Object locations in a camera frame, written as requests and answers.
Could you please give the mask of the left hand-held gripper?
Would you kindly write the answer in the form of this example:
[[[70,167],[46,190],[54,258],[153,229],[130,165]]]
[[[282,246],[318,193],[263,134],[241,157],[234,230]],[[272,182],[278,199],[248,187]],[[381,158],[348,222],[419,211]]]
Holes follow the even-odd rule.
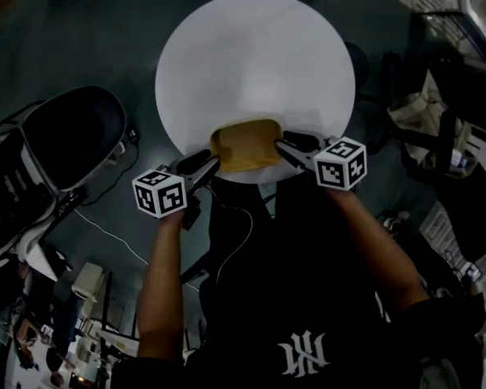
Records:
[[[177,162],[177,174],[164,165],[149,169],[132,180],[137,208],[162,219],[184,211],[182,228],[189,231],[200,215],[200,202],[188,190],[206,185],[220,168],[218,156],[209,149],[183,156]]]

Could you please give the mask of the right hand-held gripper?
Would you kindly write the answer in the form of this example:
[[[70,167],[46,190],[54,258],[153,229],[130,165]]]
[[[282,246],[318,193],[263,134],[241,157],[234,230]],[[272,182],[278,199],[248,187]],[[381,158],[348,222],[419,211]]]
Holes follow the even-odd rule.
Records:
[[[283,140],[277,139],[274,144],[279,155],[294,168],[315,170],[319,186],[350,191],[367,175],[365,145],[348,137],[338,139],[319,153],[319,139],[311,134],[286,130]]]

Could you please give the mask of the yellow plastic container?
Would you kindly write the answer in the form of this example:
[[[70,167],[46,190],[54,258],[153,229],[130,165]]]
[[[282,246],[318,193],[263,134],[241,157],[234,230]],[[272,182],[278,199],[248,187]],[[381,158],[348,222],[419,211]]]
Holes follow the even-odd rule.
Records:
[[[215,130],[210,138],[211,151],[220,159],[224,173],[238,173],[277,165],[282,157],[275,141],[283,139],[277,121],[258,119]]]

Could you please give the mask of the person's left forearm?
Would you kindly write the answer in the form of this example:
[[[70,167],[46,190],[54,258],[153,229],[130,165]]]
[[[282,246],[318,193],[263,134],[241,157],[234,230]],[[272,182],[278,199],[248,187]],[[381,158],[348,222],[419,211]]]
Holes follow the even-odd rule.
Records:
[[[181,286],[181,228],[184,212],[159,221],[143,287],[137,326],[140,357],[182,360],[184,314]]]

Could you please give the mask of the person's right forearm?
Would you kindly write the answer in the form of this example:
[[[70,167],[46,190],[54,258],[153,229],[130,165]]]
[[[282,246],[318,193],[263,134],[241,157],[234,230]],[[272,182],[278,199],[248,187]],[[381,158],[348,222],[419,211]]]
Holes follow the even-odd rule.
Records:
[[[416,266],[351,191],[326,188],[349,229],[364,265],[368,268],[390,314],[401,314],[429,299]]]

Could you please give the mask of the black mesh waste bin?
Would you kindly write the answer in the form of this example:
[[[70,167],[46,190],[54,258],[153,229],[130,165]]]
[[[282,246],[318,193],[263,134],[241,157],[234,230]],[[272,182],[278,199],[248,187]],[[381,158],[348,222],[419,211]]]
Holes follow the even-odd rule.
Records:
[[[369,61],[364,51],[359,46],[351,42],[346,42],[345,46],[352,61],[356,90],[359,91],[365,85],[369,77]]]

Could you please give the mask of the round white table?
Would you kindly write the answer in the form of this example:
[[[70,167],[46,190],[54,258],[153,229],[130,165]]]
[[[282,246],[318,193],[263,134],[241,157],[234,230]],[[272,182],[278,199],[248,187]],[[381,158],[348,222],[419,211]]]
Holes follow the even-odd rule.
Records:
[[[269,118],[285,130],[341,136],[356,81],[343,38],[297,0],[213,0],[169,37],[156,69],[160,120],[190,154],[223,126]]]

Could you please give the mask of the black chest device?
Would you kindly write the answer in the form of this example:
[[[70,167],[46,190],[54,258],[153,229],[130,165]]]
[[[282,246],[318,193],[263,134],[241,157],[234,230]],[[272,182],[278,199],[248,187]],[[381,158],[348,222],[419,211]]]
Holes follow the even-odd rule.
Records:
[[[196,280],[201,276],[204,276],[210,271],[210,254],[206,252],[195,263],[193,263],[188,269],[181,274],[181,283],[186,284],[190,281]]]

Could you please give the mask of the person's black t-shirt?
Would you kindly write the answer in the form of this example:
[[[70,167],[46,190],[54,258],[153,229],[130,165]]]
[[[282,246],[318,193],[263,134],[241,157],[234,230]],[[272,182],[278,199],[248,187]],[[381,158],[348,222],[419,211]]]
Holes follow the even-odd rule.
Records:
[[[254,186],[211,190],[204,344],[177,364],[137,352],[111,389],[481,388],[466,305],[428,295],[390,314],[325,189],[281,182],[273,212]]]

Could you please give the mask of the beige bag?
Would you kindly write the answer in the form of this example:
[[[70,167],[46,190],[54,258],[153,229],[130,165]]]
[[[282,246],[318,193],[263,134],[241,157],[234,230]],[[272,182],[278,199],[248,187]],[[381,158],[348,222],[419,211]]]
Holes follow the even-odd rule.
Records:
[[[426,76],[420,92],[405,96],[402,100],[392,104],[387,112],[397,128],[413,130],[423,135],[437,137],[445,126],[441,118],[448,106],[441,98],[438,86],[430,70]],[[453,116],[453,146],[450,156],[450,172],[466,166],[464,156],[467,139],[471,135],[471,125]]]

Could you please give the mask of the black office chair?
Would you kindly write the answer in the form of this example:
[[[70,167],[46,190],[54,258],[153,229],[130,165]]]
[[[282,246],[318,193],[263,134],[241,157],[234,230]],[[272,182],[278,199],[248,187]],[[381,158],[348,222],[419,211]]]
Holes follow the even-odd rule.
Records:
[[[442,100],[448,106],[441,118],[445,126],[437,137],[423,135],[413,130],[400,130],[390,115],[385,130],[376,139],[370,139],[366,145],[370,155],[379,153],[392,139],[404,143],[405,151],[411,159],[411,165],[430,173],[440,174],[454,179],[469,177],[477,161],[470,159],[466,166],[450,172],[450,156],[453,146],[453,116],[471,125],[471,135],[480,136],[486,129],[486,109],[481,102],[486,96],[466,87],[467,83],[480,83],[486,80],[486,70],[464,61],[451,58],[411,58],[402,60],[392,52],[385,53],[382,64],[382,93],[380,96],[356,94],[357,100],[366,100],[388,108],[405,96],[420,92],[426,71],[430,70],[436,81]]]

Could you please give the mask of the cream plastic chair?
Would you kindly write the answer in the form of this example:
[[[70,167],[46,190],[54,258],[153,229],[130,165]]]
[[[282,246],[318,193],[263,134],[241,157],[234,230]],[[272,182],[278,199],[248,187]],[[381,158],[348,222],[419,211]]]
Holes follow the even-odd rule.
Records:
[[[103,279],[103,268],[86,262],[72,284],[71,290],[77,297],[95,303],[97,302]]]

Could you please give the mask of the white rectangular table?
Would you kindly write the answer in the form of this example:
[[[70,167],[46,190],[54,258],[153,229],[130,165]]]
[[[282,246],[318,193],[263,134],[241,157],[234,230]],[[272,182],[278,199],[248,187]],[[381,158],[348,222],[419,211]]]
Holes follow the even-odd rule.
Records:
[[[26,262],[30,268],[38,271],[40,274],[46,276],[53,282],[58,281],[58,276],[53,269],[53,265],[50,263],[45,255],[45,252],[41,249],[38,243],[35,243],[27,253]]]

